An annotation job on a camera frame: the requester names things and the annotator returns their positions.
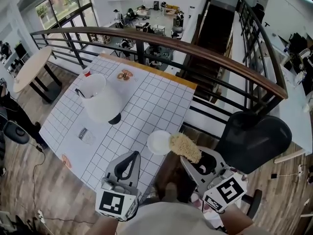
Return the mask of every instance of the forearm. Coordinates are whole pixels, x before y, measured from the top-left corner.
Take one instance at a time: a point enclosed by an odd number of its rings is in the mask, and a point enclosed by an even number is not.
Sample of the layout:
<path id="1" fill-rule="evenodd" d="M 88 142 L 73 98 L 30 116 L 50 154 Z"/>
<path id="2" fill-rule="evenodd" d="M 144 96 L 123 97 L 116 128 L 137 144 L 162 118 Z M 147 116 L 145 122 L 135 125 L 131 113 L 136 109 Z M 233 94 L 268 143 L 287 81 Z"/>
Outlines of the forearm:
<path id="1" fill-rule="evenodd" d="M 252 219 L 245 215 L 236 205 L 230 205 L 220 218 L 229 235 L 235 235 L 253 224 Z"/>
<path id="2" fill-rule="evenodd" d="M 101 216 L 86 235 L 115 235 L 117 225 L 117 219 Z"/>

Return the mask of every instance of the person in white shirt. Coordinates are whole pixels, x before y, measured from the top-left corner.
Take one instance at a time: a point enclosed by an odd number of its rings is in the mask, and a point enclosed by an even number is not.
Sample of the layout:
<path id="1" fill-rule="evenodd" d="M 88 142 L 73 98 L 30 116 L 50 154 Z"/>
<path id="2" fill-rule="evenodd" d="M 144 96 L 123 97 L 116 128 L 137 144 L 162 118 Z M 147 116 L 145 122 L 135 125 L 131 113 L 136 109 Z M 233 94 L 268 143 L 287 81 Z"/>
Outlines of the person in white shirt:
<path id="1" fill-rule="evenodd" d="M 162 202 L 146 199 L 136 216 L 125 222 L 119 235 L 223 235 L 206 220 L 203 213 L 180 203 L 173 183 L 166 187 Z M 253 221 L 236 205 L 230 205 L 220 218 L 229 235 L 270 235 L 253 225 Z M 101 216 L 86 235 L 115 235 L 118 220 Z"/>
<path id="2" fill-rule="evenodd" d="M 115 18 L 114 18 L 114 21 L 116 22 L 116 28 L 121 28 L 123 29 L 124 28 L 124 25 L 123 25 L 123 22 L 124 22 L 124 19 L 123 19 L 123 15 L 122 13 L 120 13 L 117 9 L 113 10 L 115 12 Z"/>

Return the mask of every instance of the wooden handrail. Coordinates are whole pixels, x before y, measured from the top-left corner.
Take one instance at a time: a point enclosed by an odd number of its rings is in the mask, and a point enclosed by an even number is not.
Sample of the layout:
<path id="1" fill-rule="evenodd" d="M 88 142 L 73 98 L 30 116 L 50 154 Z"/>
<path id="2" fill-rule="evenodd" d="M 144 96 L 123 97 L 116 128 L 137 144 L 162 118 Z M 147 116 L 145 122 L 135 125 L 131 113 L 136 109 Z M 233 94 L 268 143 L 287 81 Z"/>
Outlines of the wooden handrail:
<path id="1" fill-rule="evenodd" d="M 285 91 L 287 91 L 285 79 L 284 79 L 282 70 L 280 68 L 280 65 L 277 62 L 276 55 L 275 55 L 275 52 L 274 52 L 274 48 L 273 48 L 270 40 L 269 40 L 269 38 L 268 38 L 268 36 L 267 36 L 267 34 L 266 34 L 266 32 L 265 32 L 261 22 L 259 21 L 259 19 L 255 15 L 255 13 L 253 12 L 251 7 L 249 6 L 249 4 L 247 4 L 247 2 L 245 0 L 242 0 L 242 1 L 245 4 L 245 6 L 247 7 L 249 13 L 252 15 L 253 20 L 255 21 L 256 25 L 258 26 L 258 29 L 260 30 L 260 32 L 262 34 L 264 43 L 265 43 L 265 45 L 266 45 L 266 47 L 268 49 L 268 54 L 269 54 L 270 59 L 271 59 L 272 64 L 273 64 L 273 69 L 274 69 L 274 73 L 275 73 L 277 84 L 280 87 L 282 87 Z"/>
<path id="2" fill-rule="evenodd" d="M 267 78 L 261 76 L 256 71 L 247 68 L 246 66 L 226 58 L 220 54 L 213 51 L 207 50 L 205 48 L 192 45 L 190 43 L 179 41 L 164 36 L 157 36 L 151 33 L 143 33 L 141 31 L 136 31 L 135 29 L 118 29 L 118 28 L 108 28 L 108 27 L 66 27 L 66 28 L 56 28 L 49 30 L 41 30 L 33 32 L 30 35 L 42 35 L 42 34 L 53 34 L 53 33 L 89 33 L 98 35 L 109 35 L 120 38 L 128 38 L 132 40 L 140 40 L 143 42 L 148 42 L 160 46 L 164 46 L 173 50 L 181 51 L 191 56 L 200 57 L 203 59 L 215 62 L 225 69 L 234 72 L 253 83 L 261 86 L 267 91 L 273 93 L 273 95 L 278 96 L 281 99 L 288 98 L 286 90 Z"/>

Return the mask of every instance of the white bowl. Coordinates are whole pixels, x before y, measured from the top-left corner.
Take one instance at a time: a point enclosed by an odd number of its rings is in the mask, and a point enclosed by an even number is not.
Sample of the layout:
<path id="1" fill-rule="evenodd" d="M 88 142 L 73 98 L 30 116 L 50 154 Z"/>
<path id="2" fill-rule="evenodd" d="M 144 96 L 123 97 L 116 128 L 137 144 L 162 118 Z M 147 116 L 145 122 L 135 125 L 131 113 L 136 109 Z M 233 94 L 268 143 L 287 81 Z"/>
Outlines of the white bowl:
<path id="1" fill-rule="evenodd" d="M 171 151 L 170 136 L 167 131 L 158 130 L 148 137 L 147 145 L 149 150 L 156 155 L 165 155 Z"/>

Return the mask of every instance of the white container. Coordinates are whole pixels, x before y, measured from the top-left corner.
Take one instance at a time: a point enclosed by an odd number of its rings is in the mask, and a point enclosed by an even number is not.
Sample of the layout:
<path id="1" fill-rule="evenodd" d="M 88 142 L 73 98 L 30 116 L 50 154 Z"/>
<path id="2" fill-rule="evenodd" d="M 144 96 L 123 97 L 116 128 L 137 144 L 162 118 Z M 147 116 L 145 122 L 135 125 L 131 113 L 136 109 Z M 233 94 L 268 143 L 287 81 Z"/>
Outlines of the white container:
<path id="1" fill-rule="evenodd" d="M 102 74 L 92 74 L 79 87 L 88 116 L 95 122 L 109 122 L 122 111 L 122 97 Z"/>
<path id="2" fill-rule="evenodd" d="M 156 155 L 165 155 L 170 149 L 171 134 L 167 131 L 158 130 L 151 133 L 148 137 L 147 146 Z"/>

